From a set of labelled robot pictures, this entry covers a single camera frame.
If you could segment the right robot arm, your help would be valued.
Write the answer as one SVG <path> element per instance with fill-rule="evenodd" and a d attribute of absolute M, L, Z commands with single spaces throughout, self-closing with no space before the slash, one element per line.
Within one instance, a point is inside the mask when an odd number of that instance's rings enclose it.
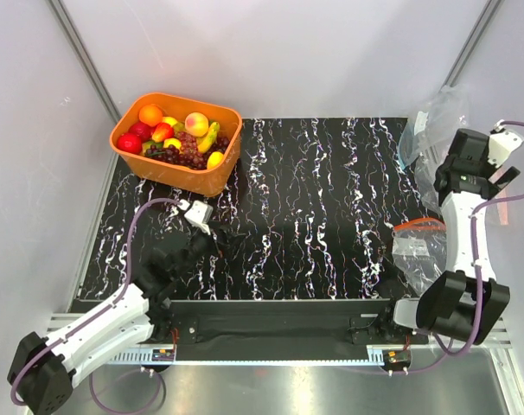
<path fill-rule="evenodd" d="M 448 336 L 466 347 L 486 339 L 510 300 L 489 259 L 486 208 L 520 171 L 511 167 L 496 181 L 490 178 L 522 143 L 501 125 L 489 134 L 457 130 L 433 184 L 446 227 L 445 270 L 419 298 L 397 301 L 393 313 L 378 321 L 383 340 L 398 342 L 409 329 Z"/>

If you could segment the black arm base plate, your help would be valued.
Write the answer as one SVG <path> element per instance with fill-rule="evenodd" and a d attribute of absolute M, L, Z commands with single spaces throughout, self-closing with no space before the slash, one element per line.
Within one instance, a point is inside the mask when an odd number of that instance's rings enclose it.
<path fill-rule="evenodd" d="M 196 344 L 224 336 L 286 340 L 320 337 L 352 344 L 426 344 L 393 324 L 392 305 L 377 300 L 175 300 L 155 320 L 146 344 Z"/>

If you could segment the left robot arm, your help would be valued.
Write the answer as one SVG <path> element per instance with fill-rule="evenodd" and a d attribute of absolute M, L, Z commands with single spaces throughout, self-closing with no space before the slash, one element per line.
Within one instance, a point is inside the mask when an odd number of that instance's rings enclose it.
<path fill-rule="evenodd" d="M 174 231 L 148 251 L 127 286 L 50 335 L 23 337 L 8 374 L 16 400 L 34 414 L 52 414 L 85 377 L 120 352 L 165 341 L 175 333 L 170 305 L 179 278 L 206 257 L 234 257 L 243 239 L 215 221 L 206 232 Z"/>

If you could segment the pink zip top bag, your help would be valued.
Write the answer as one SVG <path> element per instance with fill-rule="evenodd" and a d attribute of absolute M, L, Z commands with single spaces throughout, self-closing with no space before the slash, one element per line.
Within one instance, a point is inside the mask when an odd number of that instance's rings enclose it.
<path fill-rule="evenodd" d="M 504 188 L 497 196 L 497 199 L 502 199 L 508 196 L 508 188 Z M 500 226 L 505 227 L 509 225 L 509 216 L 508 216 L 508 204 L 503 201 L 499 202 L 496 205 L 496 211 L 498 216 L 498 223 Z"/>

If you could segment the yellow pink peach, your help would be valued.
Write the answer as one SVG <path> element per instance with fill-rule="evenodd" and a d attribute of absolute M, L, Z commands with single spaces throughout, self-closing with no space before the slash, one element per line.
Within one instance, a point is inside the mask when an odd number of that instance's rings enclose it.
<path fill-rule="evenodd" d="M 208 118 L 200 112 L 191 112 L 184 121 L 184 127 L 188 134 L 194 137 L 203 137 L 209 129 Z"/>

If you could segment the red apple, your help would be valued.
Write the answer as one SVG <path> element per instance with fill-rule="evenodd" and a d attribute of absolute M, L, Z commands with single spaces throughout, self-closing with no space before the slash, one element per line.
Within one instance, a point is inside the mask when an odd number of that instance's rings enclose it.
<path fill-rule="evenodd" d="M 116 147 L 123 152 L 140 155 L 143 151 L 143 142 L 137 135 L 126 132 L 118 138 Z"/>

